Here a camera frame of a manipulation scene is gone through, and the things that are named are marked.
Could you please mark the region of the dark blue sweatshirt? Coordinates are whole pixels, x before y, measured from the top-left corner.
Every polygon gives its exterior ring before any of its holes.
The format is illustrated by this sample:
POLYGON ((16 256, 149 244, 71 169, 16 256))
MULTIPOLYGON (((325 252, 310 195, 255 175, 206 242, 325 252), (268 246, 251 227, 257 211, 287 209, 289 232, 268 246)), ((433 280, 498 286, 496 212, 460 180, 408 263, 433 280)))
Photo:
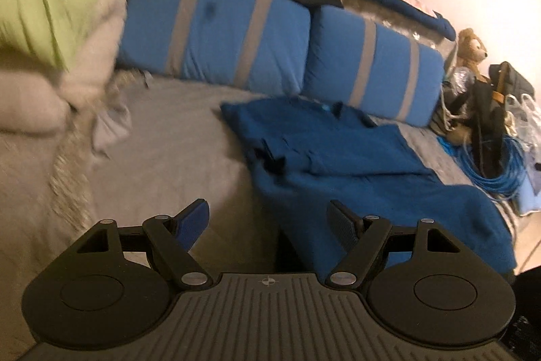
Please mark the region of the dark blue sweatshirt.
POLYGON ((327 221, 333 200, 399 226, 431 218, 498 273, 514 270, 512 237, 495 204, 472 185, 440 180, 396 124, 298 97, 224 103, 221 113, 264 207, 319 278, 346 253, 327 221))

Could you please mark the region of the light grey cloth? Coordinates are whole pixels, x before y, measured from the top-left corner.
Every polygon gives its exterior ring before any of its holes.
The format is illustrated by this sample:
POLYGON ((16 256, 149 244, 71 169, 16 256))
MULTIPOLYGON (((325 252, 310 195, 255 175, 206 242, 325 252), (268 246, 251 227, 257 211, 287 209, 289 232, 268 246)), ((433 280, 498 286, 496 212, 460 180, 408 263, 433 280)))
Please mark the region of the light grey cloth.
POLYGON ((152 82, 153 75, 147 70, 120 70, 113 76, 94 118, 91 147, 95 157, 108 158, 113 146, 129 138, 132 102, 152 82))

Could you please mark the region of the right blue striped pillow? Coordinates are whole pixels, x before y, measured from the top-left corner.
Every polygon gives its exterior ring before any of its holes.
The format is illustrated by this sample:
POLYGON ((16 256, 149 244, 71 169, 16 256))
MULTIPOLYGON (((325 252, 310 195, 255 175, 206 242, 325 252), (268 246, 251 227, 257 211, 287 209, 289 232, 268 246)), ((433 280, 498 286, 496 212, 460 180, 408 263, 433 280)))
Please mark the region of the right blue striped pillow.
POLYGON ((302 95, 426 127, 440 95, 444 60, 413 38, 347 10, 313 14, 302 95))

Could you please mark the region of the blue striped pillow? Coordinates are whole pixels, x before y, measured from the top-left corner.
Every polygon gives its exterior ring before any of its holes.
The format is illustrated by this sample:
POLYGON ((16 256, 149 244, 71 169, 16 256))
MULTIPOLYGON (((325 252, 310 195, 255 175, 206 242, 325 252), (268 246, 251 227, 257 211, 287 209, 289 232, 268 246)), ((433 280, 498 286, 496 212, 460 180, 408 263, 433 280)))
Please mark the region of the blue striped pillow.
POLYGON ((311 17, 291 0, 127 0, 117 62, 266 95, 303 89, 311 17))
POLYGON ((302 95, 426 127, 440 95, 444 60, 413 38, 347 10, 313 14, 302 95))

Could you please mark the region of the white folded quilt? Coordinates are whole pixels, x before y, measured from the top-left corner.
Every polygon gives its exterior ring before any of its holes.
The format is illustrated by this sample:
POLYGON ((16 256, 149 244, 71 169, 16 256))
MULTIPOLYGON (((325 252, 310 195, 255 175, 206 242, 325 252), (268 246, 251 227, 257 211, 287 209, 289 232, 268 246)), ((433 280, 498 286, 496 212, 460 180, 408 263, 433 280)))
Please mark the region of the white folded quilt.
POLYGON ((126 0, 1 0, 1 128, 47 134, 103 93, 126 0))

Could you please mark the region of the brown teddy bear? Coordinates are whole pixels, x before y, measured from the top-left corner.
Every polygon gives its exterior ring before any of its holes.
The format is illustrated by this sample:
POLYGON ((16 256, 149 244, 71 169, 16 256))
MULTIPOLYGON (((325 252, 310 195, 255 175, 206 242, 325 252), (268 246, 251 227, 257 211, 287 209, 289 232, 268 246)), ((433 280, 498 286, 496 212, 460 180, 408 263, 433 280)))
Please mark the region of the brown teddy bear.
POLYGON ((470 141, 474 85, 482 78, 479 64, 487 57, 486 47, 471 27, 458 33, 456 62, 444 81, 445 117, 449 128, 446 139, 453 146, 470 141))

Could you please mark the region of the left blue striped pillow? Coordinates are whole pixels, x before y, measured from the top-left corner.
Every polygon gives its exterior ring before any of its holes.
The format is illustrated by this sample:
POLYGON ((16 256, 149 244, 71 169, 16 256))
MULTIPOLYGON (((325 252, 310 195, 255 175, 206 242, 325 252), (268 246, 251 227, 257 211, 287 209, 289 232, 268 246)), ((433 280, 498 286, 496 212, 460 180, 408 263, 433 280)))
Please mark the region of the left blue striped pillow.
POLYGON ((266 95, 303 89, 311 17, 291 0, 127 0, 117 62, 266 95))

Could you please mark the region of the floral headboard cover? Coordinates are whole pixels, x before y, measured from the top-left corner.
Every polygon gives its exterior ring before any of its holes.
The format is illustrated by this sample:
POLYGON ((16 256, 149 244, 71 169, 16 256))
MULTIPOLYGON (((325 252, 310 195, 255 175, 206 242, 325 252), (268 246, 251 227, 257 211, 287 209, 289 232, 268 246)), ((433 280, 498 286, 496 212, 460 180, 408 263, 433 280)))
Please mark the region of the floral headboard cover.
POLYGON ((444 70, 456 62, 457 43, 421 23, 395 12, 372 0, 341 0, 344 8, 392 29, 409 38, 417 40, 430 48, 437 50, 444 59, 444 70))

